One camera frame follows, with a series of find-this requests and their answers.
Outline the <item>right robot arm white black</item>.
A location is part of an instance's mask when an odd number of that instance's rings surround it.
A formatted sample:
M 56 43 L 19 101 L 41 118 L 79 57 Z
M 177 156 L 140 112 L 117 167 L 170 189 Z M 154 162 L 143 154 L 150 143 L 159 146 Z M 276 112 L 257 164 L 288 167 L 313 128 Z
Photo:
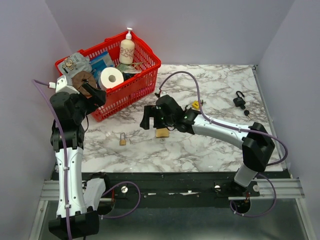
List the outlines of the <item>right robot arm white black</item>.
M 192 108 L 182 108 L 169 95 L 161 96 L 154 105 L 146 105 L 139 125 L 148 130 L 173 128 L 181 133 L 207 136 L 227 142 L 242 151 L 243 163 L 237 170 L 230 191 L 241 196 L 258 173 L 265 171 L 275 144 L 265 127 L 257 122 L 253 125 L 232 124 L 203 115 Z

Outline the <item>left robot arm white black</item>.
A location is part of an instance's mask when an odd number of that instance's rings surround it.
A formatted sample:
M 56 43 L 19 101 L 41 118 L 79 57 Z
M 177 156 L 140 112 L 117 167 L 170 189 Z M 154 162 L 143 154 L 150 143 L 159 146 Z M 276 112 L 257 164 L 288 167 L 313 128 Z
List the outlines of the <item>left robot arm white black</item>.
M 58 166 L 59 199 L 56 218 L 49 221 L 48 229 L 60 240 L 72 240 L 99 231 L 99 203 L 111 191 L 105 173 L 95 173 L 83 182 L 82 160 L 85 130 L 83 120 L 106 102 L 106 92 L 82 84 L 86 97 L 75 90 L 62 90 L 49 99 L 54 121 L 50 142 Z

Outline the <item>large brass padlock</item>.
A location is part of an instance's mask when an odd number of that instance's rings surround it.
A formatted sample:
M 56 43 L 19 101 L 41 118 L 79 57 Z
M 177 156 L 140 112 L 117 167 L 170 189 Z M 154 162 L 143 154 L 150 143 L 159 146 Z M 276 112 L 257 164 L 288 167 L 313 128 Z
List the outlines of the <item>large brass padlock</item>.
M 170 136 L 170 131 L 167 128 L 159 128 L 155 130 L 156 138 L 168 138 Z

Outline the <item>small brass padlock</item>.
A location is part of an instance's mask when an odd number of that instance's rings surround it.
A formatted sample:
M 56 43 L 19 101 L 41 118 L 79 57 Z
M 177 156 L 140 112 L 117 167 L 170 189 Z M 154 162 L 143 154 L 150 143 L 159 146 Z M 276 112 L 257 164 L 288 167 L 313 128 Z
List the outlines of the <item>small brass padlock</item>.
M 121 132 L 120 133 L 120 136 L 119 136 L 119 145 L 120 146 L 125 146 L 126 145 L 126 134 L 124 132 Z

